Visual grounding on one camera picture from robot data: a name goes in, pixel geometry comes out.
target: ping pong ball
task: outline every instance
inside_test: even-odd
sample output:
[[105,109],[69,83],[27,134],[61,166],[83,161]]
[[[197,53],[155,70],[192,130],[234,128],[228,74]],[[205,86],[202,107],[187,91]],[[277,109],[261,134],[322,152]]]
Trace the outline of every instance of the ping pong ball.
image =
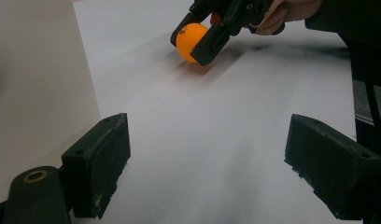
[[176,36],[176,50],[179,55],[190,63],[196,63],[196,60],[191,57],[191,51],[207,31],[207,27],[200,23],[190,23],[184,26]]

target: hand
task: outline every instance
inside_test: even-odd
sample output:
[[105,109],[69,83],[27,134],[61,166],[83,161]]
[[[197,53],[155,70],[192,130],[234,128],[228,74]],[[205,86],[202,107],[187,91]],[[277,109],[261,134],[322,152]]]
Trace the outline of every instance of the hand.
[[[274,0],[261,24],[250,26],[257,28],[257,35],[271,35],[283,22],[302,21],[314,16],[322,2],[323,0]],[[222,23],[222,19],[217,13],[213,13],[210,22]]]

